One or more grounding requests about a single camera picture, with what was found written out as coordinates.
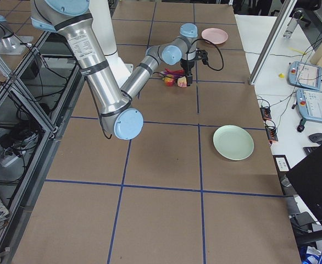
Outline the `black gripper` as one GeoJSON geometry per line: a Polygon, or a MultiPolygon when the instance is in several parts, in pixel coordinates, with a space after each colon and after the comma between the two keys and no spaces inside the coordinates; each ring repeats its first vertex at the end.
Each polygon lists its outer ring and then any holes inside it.
{"type": "Polygon", "coordinates": [[[191,86],[193,83],[192,68],[195,66],[195,61],[193,59],[181,59],[180,65],[184,71],[184,75],[186,75],[186,86],[191,86]]]}

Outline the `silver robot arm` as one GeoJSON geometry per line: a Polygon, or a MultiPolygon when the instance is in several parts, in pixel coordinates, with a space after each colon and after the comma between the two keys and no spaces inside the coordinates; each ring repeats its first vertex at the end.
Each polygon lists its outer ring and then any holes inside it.
{"type": "Polygon", "coordinates": [[[118,56],[108,1],[31,1],[31,20],[35,28],[55,32],[68,42],[93,95],[99,100],[99,122],[104,131],[122,140],[135,138],[142,130],[143,116],[132,107],[160,63],[183,63],[191,73],[195,24],[183,24],[179,36],[170,43],[147,49],[142,62],[128,70],[118,56]]]}

